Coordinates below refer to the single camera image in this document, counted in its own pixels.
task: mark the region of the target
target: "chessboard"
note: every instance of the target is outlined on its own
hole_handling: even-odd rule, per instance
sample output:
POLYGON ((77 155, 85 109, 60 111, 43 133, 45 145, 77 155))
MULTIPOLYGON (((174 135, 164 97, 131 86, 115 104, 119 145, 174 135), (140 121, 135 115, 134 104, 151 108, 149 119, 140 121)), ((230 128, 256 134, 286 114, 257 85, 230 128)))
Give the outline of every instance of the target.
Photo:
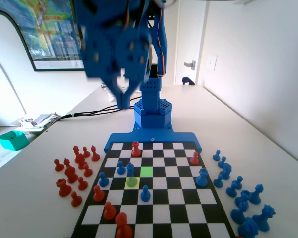
POLYGON ((99 169, 109 178, 109 184, 101 187, 105 199, 99 203, 93 200, 98 173, 71 238, 114 238, 115 219, 103 217, 108 201, 117 213, 126 213, 134 238, 235 237, 210 177, 207 187, 195 183, 205 165, 200 154, 197 165, 190 163, 197 151, 194 142, 139 143, 138 157, 132 155, 132 148, 132 142, 111 145, 99 169), (134 165, 134 187, 126 185, 127 171, 123 175, 117 173, 119 161, 124 166, 129 162, 134 165), (140 199, 144 185, 151 193, 148 202, 140 199))

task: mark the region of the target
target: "teal box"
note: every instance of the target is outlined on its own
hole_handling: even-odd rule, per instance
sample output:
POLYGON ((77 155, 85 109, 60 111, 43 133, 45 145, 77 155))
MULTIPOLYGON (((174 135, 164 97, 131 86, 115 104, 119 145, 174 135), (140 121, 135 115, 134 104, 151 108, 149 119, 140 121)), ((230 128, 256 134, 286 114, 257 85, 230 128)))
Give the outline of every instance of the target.
POLYGON ((10 131, 0 136, 0 144, 9 150, 18 151, 29 144, 28 139, 22 131, 10 131))

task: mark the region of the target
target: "blue mounting plate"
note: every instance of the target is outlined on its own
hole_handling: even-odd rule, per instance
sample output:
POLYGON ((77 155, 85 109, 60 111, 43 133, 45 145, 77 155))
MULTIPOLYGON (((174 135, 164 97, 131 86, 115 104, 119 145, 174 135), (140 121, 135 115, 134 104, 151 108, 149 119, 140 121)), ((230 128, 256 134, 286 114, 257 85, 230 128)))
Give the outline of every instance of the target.
POLYGON ((113 133, 110 135, 105 146, 105 153, 110 148, 111 143, 122 142, 194 142, 199 153, 202 152, 197 137, 192 132, 174 132, 172 125, 169 123, 164 128, 141 128, 136 122, 134 129, 129 133, 113 133))

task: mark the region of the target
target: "white table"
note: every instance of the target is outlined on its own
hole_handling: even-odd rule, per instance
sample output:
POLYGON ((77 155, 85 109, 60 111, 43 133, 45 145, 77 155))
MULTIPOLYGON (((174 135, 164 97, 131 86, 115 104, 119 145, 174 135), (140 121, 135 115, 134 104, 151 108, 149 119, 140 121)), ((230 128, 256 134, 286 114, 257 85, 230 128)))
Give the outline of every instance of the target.
MULTIPOLYGON (((163 88, 161 98, 173 104, 173 129, 196 134, 211 179, 220 171, 212 159, 217 149, 232 165, 231 179, 224 181, 217 193, 234 231, 237 224, 229 214, 236 206, 225 190, 233 179, 242 175, 243 189, 254 191, 257 184, 264 185, 264 192, 260 194, 262 203, 258 206, 250 203, 245 215, 260 214, 264 204, 276 211, 269 219, 271 230, 260 232, 258 237, 298 238, 298 162, 201 86, 163 88)), ((99 88, 72 112, 94 111, 111 104, 107 92, 99 88)), ((59 197, 56 181, 65 176, 54 170, 54 159, 68 158, 73 164, 74 145, 80 149, 95 145, 103 159, 110 134, 129 132, 133 125, 133 110, 65 119, 4 165, 0 169, 0 238, 70 237, 83 205, 73 208, 70 196, 59 197)), ((89 184, 94 181, 101 163, 102 160, 89 161, 94 170, 93 176, 86 178, 89 184)), ((75 191, 78 191, 77 184, 71 185, 75 191)), ((84 202, 90 189, 79 192, 84 202)))

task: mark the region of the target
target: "blue chess piece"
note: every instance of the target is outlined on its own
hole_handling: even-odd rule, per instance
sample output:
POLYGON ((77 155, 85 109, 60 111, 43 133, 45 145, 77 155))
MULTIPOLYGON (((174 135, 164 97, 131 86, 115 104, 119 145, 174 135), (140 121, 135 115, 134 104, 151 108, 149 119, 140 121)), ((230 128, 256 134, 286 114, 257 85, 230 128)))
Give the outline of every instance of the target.
POLYGON ((253 192, 253 193, 251 194, 249 201, 250 201, 251 203, 253 203, 253 204, 258 205, 258 204, 261 202, 261 199, 260 199, 260 197, 259 197, 259 194, 260 194, 261 192, 263 192, 263 190, 264 190, 264 187, 263 187, 262 184, 257 185, 257 186, 255 187, 255 192, 253 192))
POLYGON ((263 232, 269 231, 269 224, 267 222, 268 218, 272 218, 275 215, 275 209, 269 205, 264 205, 261 215, 254 215, 253 220, 258 225, 258 229, 263 232))
POLYGON ((223 169, 223 165, 224 165, 224 163, 225 163, 225 160, 226 160, 226 157, 223 156, 222 159, 221 159, 221 161, 218 161, 218 166, 219 166, 221 169, 223 169))
POLYGON ((195 182, 199 187, 206 187, 208 185, 207 176, 209 175, 209 172, 206 168, 201 168, 199 171, 199 176, 195 179, 195 182))
POLYGON ((118 161, 118 169, 117 169, 117 173, 119 175, 123 175, 126 172, 126 168, 123 165, 122 161, 118 161))
POLYGON ((143 202, 148 202, 151 198, 151 193, 148 191, 148 186, 143 186, 143 191, 140 194, 140 198, 143 202))
POLYGON ((236 197, 237 196, 236 188, 237 188, 237 184, 235 182, 232 182, 232 186, 226 189, 226 193, 228 194, 228 196, 236 197))
POLYGON ((245 221, 244 212, 246 212, 247 209, 248 209, 248 203, 241 202, 238 206, 238 209, 233 209, 230 212, 230 215, 236 223, 243 224, 245 221))
POLYGON ((216 178, 215 180, 213 180, 213 184, 215 187, 223 187, 223 182, 222 182, 222 179, 223 179, 223 175, 218 175, 218 178, 216 178))
POLYGON ((240 197, 235 199, 235 205, 238 207, 241 202, 247 202, 250 199, 251 193, 247 190, 243 190, 240 193, 240 197))
POLYGON ((109 184, 109 178, 106 178, 106 175, 104 172, 101 172, 99 174, 99 177, 100 177, 99 186, 106 187, 109 184))
POLYGON ((217 151, 216 151, 216 154, 213 155, 213 159, 214 159, 215 161, 219 161, 219 160, 220 160, 220 156, 219 156, 220 152, 221 152, 220 150, 217 150, 217 151))
POLYGON ((258 235, 258 226, 250 217, 246 217, 245 223, 238 227, 238 234, 244 238, 255 238, 258 235))
POLYGON ((242 189, 242 187, 243 187, 242 181, 243 181, 243 177, 241 175, 237 176, 237 179, 233 181, 237 184, 236 189, 238 189, 238 190, 242 189))

